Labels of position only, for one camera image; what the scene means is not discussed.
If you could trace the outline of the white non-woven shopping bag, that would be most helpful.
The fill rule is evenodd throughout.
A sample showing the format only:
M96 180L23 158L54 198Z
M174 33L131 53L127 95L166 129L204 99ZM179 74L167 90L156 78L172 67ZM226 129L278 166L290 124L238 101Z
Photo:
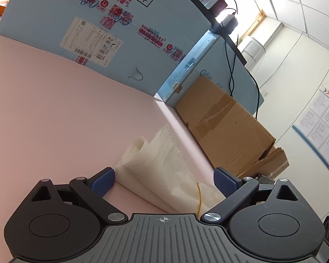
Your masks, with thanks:
M225 199L213 185L197 182L168 125L150 142L136 139L114 170L118 183L167 213L200 217Z

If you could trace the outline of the brown cardboard box on table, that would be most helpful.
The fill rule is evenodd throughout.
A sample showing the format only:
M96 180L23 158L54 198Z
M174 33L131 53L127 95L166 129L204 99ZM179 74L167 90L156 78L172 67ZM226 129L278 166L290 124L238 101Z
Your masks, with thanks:
M289 162L275 138L237 101L205 76L175 106L214 167L243 178L279 176Z

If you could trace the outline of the large light blue carton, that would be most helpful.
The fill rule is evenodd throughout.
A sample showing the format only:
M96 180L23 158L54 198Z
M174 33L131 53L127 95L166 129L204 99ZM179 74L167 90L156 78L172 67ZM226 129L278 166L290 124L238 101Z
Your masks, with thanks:
M154 95L209 27L190 0L10 0L0 35Z

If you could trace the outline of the black bar on cartons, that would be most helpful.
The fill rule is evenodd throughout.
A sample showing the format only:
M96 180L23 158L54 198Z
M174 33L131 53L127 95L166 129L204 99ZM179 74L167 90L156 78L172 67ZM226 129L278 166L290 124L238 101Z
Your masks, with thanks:
M205 16L205 18L210 22L210 31L214 34L221 36L230 48L236 53L237 58L245 65L247 62L243 57L242 53L238 50L236 44L229 37L227 30L216 20L216 17L224 10L224 6L227 6L225 0L209 0L207 3L202 3L200 0L190 0L199 11Z

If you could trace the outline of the wall poster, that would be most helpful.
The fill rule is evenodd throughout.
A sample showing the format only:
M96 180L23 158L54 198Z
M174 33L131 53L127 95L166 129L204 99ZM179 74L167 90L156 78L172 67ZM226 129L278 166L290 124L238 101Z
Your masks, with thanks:
M314 99L301 114L293 130L307 143L329 170L329 89L318 89Z

